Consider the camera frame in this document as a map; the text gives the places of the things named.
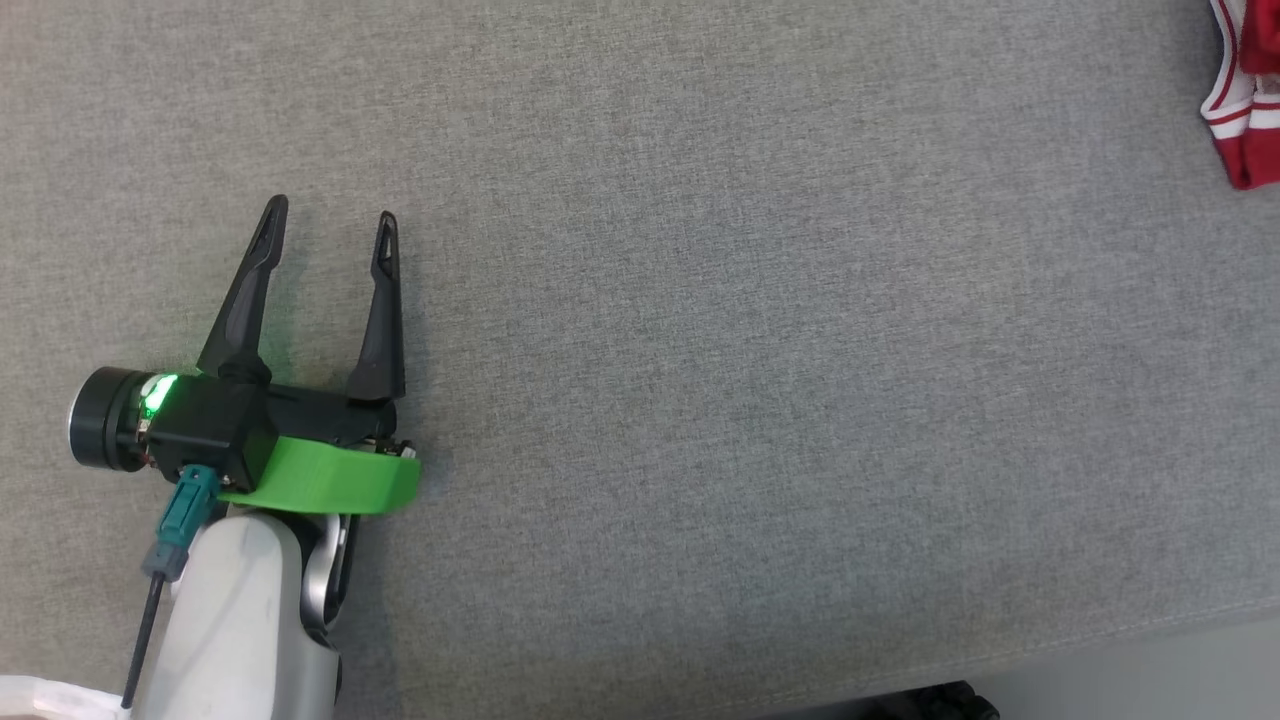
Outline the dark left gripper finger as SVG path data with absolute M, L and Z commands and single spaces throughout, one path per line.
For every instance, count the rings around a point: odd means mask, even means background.
M 266 202 L 198 356 L 197 368 L 206 375 L 252 386 L 271 383 L 259 343 L 270 277 L 282 259 L 288 206 L 285 195 Z
M 352 400 L 375 404 L 402 398 L 406 387 L 398 223 L 390 211 L 379 218 L 370 275 L 372 299 L 346 393 Z

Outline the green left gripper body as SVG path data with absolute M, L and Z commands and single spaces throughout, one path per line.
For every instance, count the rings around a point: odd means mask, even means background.
M 303 515 L 384 515 L 415 500 L 422 464 L 396 438 L 392 398 L 357 400 L 323 389 L 273 386 L 268 409 L 279 438 L 251 492 L 220 500 Z

